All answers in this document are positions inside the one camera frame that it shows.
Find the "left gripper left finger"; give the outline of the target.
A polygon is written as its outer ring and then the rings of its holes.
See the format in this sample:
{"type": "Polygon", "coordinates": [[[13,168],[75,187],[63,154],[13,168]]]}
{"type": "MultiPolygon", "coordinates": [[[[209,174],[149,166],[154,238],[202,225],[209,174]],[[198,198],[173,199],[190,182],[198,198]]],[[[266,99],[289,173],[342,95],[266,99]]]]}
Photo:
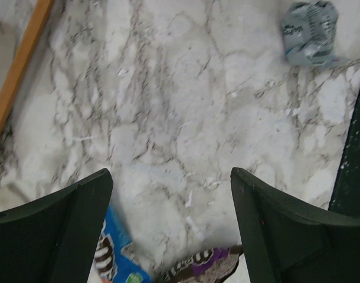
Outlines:
{"type": "Polygon", "coordinates": [[[87,282],[112,190],[102,169],[0,212],[0,282],[87,282]]]}

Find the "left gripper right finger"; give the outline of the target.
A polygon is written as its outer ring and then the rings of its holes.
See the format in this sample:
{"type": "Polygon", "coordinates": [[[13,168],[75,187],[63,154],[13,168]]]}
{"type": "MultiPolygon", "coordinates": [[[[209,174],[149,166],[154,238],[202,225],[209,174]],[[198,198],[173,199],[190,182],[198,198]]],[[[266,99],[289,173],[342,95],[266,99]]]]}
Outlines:
{"type": "Polygon", "coordinates": [[[231,171],[251,282],[360,282],[360,218],[330,212],[231,171]]]}

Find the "grey plastic clip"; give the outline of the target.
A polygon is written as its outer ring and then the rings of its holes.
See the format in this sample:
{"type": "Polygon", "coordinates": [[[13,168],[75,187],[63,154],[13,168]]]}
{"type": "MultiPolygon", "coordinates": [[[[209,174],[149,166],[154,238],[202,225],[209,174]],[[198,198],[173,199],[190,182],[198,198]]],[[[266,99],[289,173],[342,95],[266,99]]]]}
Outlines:
{"type": "Polygon", "coordinates": [[[338,18],[339,13],[330,1],[292,3],[281,23],[287,62],[321,69],[348,63],[334,49],[338,18]]]}

